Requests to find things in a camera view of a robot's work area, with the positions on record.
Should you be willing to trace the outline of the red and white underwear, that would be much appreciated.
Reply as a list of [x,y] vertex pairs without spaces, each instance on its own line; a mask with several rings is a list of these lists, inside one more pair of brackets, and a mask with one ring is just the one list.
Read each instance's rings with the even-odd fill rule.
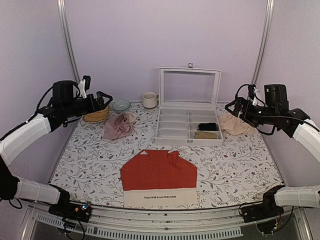
[[197,197],[198,169],[178,151],[142,150],[120,169],[126,208],[193,205]]

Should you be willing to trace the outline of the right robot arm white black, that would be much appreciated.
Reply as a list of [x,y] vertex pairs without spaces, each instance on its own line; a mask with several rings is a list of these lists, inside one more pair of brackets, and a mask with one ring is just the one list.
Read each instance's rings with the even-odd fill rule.
[[[270,136],[275,131],[283,131],[305,147],[316,160],[320,159],[320,129],[303,110],[289,109],[287,88],[284,84],[265,85],[264,100],[259,98],[259,91],[254,84],[246,84],[246,87],[248,99],[236,95],[232,102],[225,105],[225,110],[255,129],[261,125],[272,126]],[[284,206],[318,209],[320,187],[273,187],[263,195],[263,203],[259,206],[258,213],[262,218],[269,218],[278,207]]]

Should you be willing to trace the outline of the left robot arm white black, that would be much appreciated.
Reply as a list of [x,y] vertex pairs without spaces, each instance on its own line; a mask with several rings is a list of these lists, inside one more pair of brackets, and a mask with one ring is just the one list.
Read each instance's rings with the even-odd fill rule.
[[63,216],[74,213],[74,205],[63,198],[68,192],[57,187],[14,176],[9,166],[31,144],[52,133],[60,126],[80,117],[104,110],[113,97],[102,91],[87,94],[91,78],[85,75],[80,83],[72,80],[55,82],[48,92],[52,96],[47,105],[37,105],[33,115],[7,132],[0,139],[0,198],[4,201],[22,199],[54,205]]

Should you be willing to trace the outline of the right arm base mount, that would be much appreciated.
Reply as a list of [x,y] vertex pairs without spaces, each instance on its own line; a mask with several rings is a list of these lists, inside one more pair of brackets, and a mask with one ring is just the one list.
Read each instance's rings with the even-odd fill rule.
[[280,229],[284,212],[281,206],[270,206],[263,203],[245,202],[238,208],[238,213],[245,223],[259,221],[256,228],[262,235],[272,235]]

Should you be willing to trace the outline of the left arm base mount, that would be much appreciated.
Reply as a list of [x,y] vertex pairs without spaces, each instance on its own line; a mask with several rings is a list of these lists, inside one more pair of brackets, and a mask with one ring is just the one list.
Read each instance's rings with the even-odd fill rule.
[[92,203],[72,203],[69,200],[53,204],[49,207],[48,212],[52,215],[88,223],[92,214]]

